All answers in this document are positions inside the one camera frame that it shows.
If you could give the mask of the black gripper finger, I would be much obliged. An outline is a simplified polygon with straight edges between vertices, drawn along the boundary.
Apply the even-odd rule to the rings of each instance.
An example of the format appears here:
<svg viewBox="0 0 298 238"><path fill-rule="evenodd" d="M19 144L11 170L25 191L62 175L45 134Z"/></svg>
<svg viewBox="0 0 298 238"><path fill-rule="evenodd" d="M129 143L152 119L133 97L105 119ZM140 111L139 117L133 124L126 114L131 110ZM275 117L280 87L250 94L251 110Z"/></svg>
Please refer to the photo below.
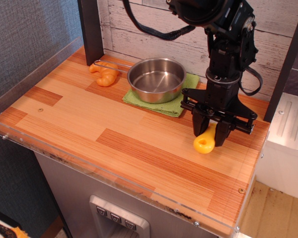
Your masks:
<svg viewBox="0 0 298 238"><path fill-rule="evenodd" d="M225 142L226 138L229 136L230 132L235 130L236 125L228 121L220 121L216 125L215 133L215 146L220 147Z"/></svg>
<svg viewBox="0 0 298 238"><path fill-rule="evenodd" d="M194 109L192 112L192 122L194 135L199 136L208 128L210 119L206 112Z"/></svg>

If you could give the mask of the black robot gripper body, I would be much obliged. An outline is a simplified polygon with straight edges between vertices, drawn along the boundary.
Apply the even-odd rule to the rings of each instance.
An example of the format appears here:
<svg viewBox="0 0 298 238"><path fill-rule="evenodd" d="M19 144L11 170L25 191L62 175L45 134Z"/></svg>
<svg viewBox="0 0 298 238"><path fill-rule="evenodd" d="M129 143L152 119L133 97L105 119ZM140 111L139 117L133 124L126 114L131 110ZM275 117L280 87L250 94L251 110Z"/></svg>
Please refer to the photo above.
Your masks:
<svg viewBox="0 0 298 238"><path fill-rule="evenodd" d="M237 71L232 77L219 77L207 69L206 89L184 88L181 107L191 113L194 109L204 111L210 120L232 122L236 130L251 134L257 114L238 98L242 75Z"/></svg>

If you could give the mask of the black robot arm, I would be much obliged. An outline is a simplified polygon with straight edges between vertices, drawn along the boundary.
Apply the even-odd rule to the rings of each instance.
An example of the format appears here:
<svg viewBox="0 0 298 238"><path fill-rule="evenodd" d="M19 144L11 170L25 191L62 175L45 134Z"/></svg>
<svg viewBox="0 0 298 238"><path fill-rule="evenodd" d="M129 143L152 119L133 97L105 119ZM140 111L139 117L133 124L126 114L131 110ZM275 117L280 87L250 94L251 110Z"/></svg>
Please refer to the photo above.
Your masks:
<svg viewBox="0 0 298 238"><path fill-rule="evenodd" d="M192 113L193 131L203 134L211 120L217 123L215 146L220 147L233 130L250 134L257 114L238 97L245 71L256 75L255 16L244 0L170 0L174 15L193 27L204 28L210 64L204 90L182 90L182 108Z"/></svg>

